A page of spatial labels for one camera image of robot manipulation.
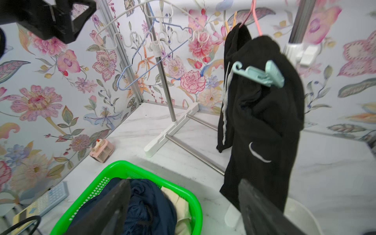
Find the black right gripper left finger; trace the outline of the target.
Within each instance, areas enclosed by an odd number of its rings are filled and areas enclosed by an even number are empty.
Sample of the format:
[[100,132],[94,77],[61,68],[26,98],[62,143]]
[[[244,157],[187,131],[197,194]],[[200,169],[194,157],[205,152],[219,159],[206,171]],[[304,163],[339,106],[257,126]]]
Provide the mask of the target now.
[[79,220],[69,226],[67,235],[121,235],[131,197],[129,180],[120,180]]

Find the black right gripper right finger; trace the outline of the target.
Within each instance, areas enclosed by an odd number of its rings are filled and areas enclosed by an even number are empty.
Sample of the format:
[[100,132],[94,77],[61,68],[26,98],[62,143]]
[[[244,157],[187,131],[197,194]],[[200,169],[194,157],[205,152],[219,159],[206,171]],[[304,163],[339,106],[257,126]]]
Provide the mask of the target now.
[[240,212],[248,235],[303,235],[297,226],[246,179],[239,184]]

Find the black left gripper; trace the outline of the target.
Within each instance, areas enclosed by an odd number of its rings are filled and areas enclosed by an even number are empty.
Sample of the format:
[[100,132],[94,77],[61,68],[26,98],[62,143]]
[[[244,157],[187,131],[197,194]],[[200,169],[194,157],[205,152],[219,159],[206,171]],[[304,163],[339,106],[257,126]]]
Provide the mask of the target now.
[[[88,8],[76,18],[71,18],[73,5]],[[43,40],[57,38],[64,44],[76,41],[85,23],[96,12],[95,1],[55,1],[54,5],[46,1],[17,1],[20,12],[18,24]]]

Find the navy blue shorts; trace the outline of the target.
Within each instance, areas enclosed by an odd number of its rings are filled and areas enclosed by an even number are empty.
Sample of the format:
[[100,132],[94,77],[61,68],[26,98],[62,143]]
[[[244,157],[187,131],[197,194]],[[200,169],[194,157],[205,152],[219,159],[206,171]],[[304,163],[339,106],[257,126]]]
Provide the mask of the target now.
[[[122,179],[113,178],[101,193],[85,203],[75,215],[75,224]],[[173,235],[177,223],[176,210],[162,190],[147,179],[128,179],[131,197],[121,235]]]

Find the beige shorts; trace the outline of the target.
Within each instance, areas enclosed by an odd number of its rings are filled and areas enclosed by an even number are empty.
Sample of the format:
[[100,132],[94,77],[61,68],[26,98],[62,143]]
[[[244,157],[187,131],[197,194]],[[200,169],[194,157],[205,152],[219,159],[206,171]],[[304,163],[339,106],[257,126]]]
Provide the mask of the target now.
[[192,227],[191,221],[192,216],[189,210],[189,203],[176,194],[174,191],[162,187],[162,192],[165,196],[172,202],[175,207],[176,215],[177,215],[177,223],[175,226],[175,235],[191,235],[192,234]]

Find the black shorts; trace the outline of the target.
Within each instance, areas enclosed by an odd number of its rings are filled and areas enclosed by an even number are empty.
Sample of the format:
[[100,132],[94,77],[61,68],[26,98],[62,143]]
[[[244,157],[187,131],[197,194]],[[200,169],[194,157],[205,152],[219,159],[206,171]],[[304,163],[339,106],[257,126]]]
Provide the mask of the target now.
[[[282,88],[230,73],[235,62],[262,70],[268,61],[274,62],[285,78]],[[238,186],[246,179],[283,211],[304,127],[301,79],[273,39],[252,38],[240,24],[227,35],[224,67],[223,90],[228,100],[221,107],[216,148],[219,152],[230,149],[231,157],[220,192],[238,208]]]

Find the white hanger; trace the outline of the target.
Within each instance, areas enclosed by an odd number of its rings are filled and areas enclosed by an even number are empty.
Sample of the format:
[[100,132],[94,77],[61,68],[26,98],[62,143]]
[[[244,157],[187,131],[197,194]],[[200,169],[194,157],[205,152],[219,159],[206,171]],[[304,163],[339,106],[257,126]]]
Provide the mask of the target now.
[[[141,8],[146,19],[151,20],[151,26],[148,27],[148,30],[145,33],[144,39],[141,41],[141,36],[135,32],[131,31],[129,34],[131,44],[127,45],[124,41],[124,37],[121,33],[117,32],[113,35],[113,40],[115,37],[119,36],[121,39],[121,44],[127,48],[132,47],[132,45],[137,45],[138,47],[144,47],[146,46],[146,40],[148,36],[151,38],[151,45],[158,46],[161,41],[166,42],[167,45],[173,42],[173,35],[176,36],[176,40],[182,45],[186,42],[193,42],[197,40],[199,43],[206,43],[210,39],[210,34],[206,30],[206,28],[190,13],[188,13],[186,10],[178,7],[177,5],[174,5],[173,3],[169,1],[161,1],[165,5],[169,5],[171,7],[171,14],[167,16],[153,16],[150,13],[147,13],[147,10],[150,9],[150,1],[141,2],[138,5],[134,5],[128,9],[126,9],[124,12],[120,13],[117,17],[115,17],[111,22],[109,22],[106,26],[102,28],[96,35],[94,35],[93,40],[101,40],[100,34],[105,31],[109,26],[111,26],[112,23],[119,20],[124,15],[127,15],[129,12],[134,12],[136,8]],[[163,19],[171,19],[174,14],[174,9],[178,9],[180,12],[191,18],[196,24],[199,25],[199,29],[193,29],[191,27],[185,27],[181,28],[181,32],[172,31],[171,34],[168,34],[165,31],[160,31],[158,34],[154,34],[154,25],[155,23],[164,24],[165,22]]]

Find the mint green clothespin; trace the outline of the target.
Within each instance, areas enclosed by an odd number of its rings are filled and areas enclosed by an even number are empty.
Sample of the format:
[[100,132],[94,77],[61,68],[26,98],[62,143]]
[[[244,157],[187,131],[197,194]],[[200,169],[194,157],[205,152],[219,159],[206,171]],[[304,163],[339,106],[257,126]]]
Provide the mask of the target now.
[[232,66],[232,72],[266,87],[282,88],[285,85],[284,76],[272,60],[266,62],[264,70],[253,66],[243,70],[242,63],[237,61]]

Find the tan clothespin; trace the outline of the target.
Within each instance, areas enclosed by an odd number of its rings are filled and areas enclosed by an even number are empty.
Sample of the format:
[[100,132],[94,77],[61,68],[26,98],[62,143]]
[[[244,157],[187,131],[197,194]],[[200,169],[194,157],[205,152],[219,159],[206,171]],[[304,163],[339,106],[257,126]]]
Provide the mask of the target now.
[[225,29],[226,29],[226,34],[228,34],[234,26],[237,25],[237,15],[238,12],[236,11],[225,23]]

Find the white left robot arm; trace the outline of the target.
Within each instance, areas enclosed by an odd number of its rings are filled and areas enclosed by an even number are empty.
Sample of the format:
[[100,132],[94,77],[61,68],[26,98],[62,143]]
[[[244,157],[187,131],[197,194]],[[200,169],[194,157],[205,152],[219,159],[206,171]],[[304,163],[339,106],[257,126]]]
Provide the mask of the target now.
[[98,10],[98,1],[1,1],[1,61],[59,56]]

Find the white tray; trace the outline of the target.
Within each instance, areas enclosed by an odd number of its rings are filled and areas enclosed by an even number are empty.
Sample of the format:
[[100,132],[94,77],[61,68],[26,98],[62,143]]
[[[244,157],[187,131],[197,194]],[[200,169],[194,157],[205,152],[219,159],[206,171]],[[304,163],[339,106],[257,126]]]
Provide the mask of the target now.
[[[285,206],[285,217],[307,235],[323,235],[322,229],[314,215],[302,203],[288,198]],[[232,205],[225,214],[225,224],[235,228],[240,221],[241,213]]]

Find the green plastic basket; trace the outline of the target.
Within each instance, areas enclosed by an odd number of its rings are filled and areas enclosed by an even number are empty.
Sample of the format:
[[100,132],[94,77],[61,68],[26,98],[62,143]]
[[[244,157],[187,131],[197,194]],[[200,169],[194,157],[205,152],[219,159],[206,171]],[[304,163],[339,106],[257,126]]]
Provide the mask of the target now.
[[159,187],[165,187],[175,192],[189,204],[189,210],[192,216],[191,228],[193,235],[199,235],[203,226],[203,212],[197,197],[187,189],[165,180],[156,174],[136,166],[128,161],[116,161],[108,165],[93,180],[86,190],[78,197],[69,209],[61,216],[51,231],[52,235],[62,235],[70,226],[79,209],[94,196],[101,193],[107,183],[113,178],[122,179],[148,179]]

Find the grey remote calculator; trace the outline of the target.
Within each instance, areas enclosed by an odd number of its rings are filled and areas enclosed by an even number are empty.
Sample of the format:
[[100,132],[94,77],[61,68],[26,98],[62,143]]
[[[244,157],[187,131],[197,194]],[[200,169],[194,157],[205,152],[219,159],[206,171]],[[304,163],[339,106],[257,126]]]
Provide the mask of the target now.
[[66,199],[68,195],[69,191],[67,182],[63,181],[54,188],[45,192],[36,201],[34,201],[21,212],[16,214],[13,217],[13,225],[31,216],[45,215],[47,212],[56,207],[60,202]]

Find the pink small toy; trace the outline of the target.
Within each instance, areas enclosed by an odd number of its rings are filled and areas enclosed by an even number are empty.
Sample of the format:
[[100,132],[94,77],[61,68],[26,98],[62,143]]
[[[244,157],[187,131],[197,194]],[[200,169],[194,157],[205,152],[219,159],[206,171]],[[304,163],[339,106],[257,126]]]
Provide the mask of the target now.
[[100,163],[105,163],[114,149],[115,146],[107,139],[97,139],[95,146],[91,148],[89,156]]

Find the steel clothes rack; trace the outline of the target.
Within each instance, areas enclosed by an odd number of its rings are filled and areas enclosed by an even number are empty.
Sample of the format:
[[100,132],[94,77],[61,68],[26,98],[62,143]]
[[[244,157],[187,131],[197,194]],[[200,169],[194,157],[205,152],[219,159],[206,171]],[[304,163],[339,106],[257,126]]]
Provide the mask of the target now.
[[194,15],[205,21],[210,32],[216,32],[212,37],[212,45],[206,51],[212,61],[205,63],[202,58],[196,58],[185,44],[172,54],[174,64],[186,69],[191,77],[197,72],[203,72],[206,80],[202,91],[187,91],[181,82],[171,75],[166,81],[171,83],[166,92],[161,83],[146,80],[150,94],[145,95],[146,102],[161,105],[168,100],[174,107],[177,118],[185,123],[175,131],[172,140],[166,140],[159,150],[150,158],[159,167],[158,172],[171,170],[179,175],[193,180],[203,178],[222,179],[223,171],[229,161],[228,150],[219,153],[216,150],[217,124],[221,107],[223,89],[223,53],[224,36],[220,28],[237,15],[241,21],[248,16],[250,1],[177,1],[176,4],[191,10]]

